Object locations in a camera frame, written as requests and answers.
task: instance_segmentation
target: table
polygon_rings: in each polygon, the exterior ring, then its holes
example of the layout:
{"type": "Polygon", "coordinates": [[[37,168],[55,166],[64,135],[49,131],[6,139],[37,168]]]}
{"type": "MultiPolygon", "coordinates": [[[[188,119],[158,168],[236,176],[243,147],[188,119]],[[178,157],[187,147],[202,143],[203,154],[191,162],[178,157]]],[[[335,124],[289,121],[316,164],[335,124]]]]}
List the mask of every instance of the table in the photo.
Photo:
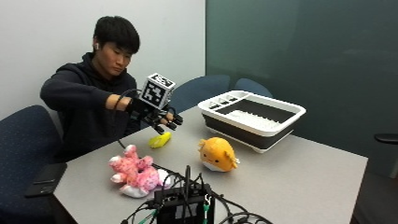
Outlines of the table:
{"type": "MultiPolygon", "coordinates": [[[[292,134],[264,154],[228,139],[242,164],[230,173],[212,172],[200,162],[199,142],[219,135],[208,131],[198,107],[182,115],[184,124],[163,148],[147,144],[158,135],[152,128],[126,137],[123,143],[135,144],[142,157],[151,155],[156,164],[183,175],[190,165],[192,178],[202,173],[215,192],[275,224],[351,223],[368,158],[292,134]]],[[[112,143],[68,163],[55,196],[80,224],[122,223],[146,201],[122,195],[122,185],[110,180],[108,160],[123,151],[112,143]]],[[[138,223],[148,214],[140,212],[138,223]]],[[[216,223],[226,217],[218,203],[216,223]]]]}

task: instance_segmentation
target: yellow plush toy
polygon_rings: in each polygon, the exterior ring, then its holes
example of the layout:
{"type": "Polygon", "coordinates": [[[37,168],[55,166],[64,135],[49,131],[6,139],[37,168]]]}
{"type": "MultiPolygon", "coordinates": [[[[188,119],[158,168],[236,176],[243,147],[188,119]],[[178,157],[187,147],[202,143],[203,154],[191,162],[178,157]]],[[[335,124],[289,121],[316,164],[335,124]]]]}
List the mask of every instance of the yellow plush toy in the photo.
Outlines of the yellow plush toy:
{"type": "Polygon", "coordinates": [[[228,172],[238,168],[236,152],[224,138],[202,139],[199,146],[200,159],[212,171],[228,172]]]}

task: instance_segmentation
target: sleeve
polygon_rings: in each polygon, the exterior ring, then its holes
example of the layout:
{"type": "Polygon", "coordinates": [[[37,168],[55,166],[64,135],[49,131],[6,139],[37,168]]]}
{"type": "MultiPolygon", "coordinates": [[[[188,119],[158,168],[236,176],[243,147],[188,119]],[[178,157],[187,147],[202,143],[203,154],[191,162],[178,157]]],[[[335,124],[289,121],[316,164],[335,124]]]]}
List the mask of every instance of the sleeve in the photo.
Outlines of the sleeve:
{"type": "Polygon", "coordinates": [[[112,92],[95,86],[87,86],[79,74],[72,71],[58,72],[47,80],[41,91],[41,97],[54,110],[70,108],[100,109],[112,92]]]}

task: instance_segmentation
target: hand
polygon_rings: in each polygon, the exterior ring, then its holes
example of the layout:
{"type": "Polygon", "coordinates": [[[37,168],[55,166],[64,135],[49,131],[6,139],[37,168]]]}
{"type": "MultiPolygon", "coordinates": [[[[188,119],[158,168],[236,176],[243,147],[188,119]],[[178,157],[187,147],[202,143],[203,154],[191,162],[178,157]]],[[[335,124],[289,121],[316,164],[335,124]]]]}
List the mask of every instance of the hand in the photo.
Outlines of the hand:
{"type": "Polygon", "coordinates": [[[183,117],[170,113],[170,109],[172,108],[167,105],[163,110],[159,110],[140,99],[135,99],[126,110],[132,116],[143,120],[159,133],[164,133],[164,129],[160,126],[162,124],[174,131],[178,125],[183,124],[183,117]]]}

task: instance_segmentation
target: white dish rack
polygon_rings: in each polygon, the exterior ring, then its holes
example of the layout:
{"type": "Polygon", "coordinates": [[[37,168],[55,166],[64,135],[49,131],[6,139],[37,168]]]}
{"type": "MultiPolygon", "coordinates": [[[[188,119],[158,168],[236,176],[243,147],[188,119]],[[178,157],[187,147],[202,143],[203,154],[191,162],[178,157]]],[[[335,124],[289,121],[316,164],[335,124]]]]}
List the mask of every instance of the white dish rack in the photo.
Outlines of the white dish rack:
{"type": "Polygon", "coordinates": [[[199,103],[207,127],[263,153],[293,131],[307,109],[248,91],[230,91],[199,103]]]}

